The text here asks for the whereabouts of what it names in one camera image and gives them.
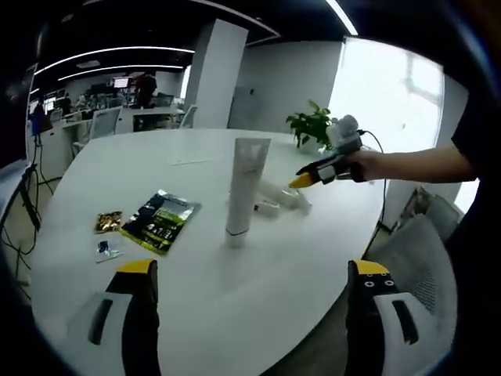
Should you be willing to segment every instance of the white pillar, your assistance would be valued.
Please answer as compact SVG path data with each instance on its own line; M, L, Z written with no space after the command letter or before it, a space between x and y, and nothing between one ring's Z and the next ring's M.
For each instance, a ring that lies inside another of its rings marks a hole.
M185 108L196 104L194 128L227 128L248 30L215 20L202 30L186 91Z

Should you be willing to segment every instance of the green leaf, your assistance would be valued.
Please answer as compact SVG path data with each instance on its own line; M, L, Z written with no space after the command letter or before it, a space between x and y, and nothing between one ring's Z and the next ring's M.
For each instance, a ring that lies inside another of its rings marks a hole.
M315 111L319 111L320 110L320 107L318 104L316 104L315 102L313 102L311 99L308 100L308 103L310 105L310 107L315 110Z

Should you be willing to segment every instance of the computer monitor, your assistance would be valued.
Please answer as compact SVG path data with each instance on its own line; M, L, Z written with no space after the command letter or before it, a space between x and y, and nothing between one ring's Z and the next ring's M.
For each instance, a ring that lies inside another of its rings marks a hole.
M123 89L128 87L129 77L117 77L114 79L114 88Z

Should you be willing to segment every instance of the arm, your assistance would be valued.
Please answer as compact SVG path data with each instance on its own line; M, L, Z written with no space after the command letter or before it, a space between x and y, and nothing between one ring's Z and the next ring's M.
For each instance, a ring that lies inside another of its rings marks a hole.
M455 183L477 178L470 162L455 146L393 154L361 150L350 156L349 160L360 163L367 180Z

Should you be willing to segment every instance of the black sleeve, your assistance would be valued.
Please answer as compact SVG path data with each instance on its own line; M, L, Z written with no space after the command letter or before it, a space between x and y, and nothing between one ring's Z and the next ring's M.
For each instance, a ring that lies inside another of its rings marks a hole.
M499 110L488 100L470 95L460 123L452 137L457 150L471 163L478 178L486 177L491 158Z

